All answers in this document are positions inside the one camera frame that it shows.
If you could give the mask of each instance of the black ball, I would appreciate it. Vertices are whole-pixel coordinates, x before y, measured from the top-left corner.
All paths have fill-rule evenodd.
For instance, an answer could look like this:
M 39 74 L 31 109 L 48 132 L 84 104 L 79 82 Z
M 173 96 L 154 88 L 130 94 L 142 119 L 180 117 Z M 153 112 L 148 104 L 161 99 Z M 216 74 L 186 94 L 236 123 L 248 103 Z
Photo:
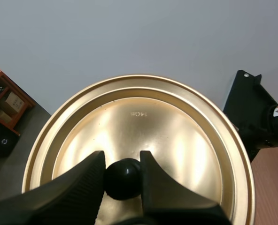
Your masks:
M 141 192 L 140 162 L 125 158 L 110 165 L 104 173 L 104 189 L 117 200 L 138 196 Z

